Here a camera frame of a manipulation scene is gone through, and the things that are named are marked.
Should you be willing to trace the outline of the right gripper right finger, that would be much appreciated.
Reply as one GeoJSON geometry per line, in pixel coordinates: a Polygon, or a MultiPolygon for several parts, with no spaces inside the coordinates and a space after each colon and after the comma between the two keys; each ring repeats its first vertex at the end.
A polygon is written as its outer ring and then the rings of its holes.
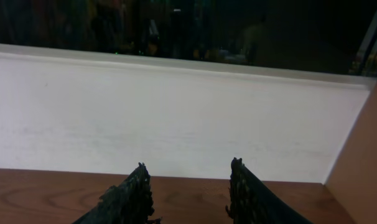
{"type": "Polygon", "coordinates": [[[284,203],[242,162],[231,162],[230,205],[225,207],[234,224],[312,224],[284,203]]]}

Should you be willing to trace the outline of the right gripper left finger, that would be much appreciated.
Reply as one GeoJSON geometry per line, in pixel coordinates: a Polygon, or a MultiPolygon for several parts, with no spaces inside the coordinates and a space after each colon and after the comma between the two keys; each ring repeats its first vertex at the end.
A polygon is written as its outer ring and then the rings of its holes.
{"type": "Polygon", "coordinates": [[[161,224],[154,214],[151,176],[142,163],[119,185],[112,185],[89,212],[73,224],[161,224]]]}

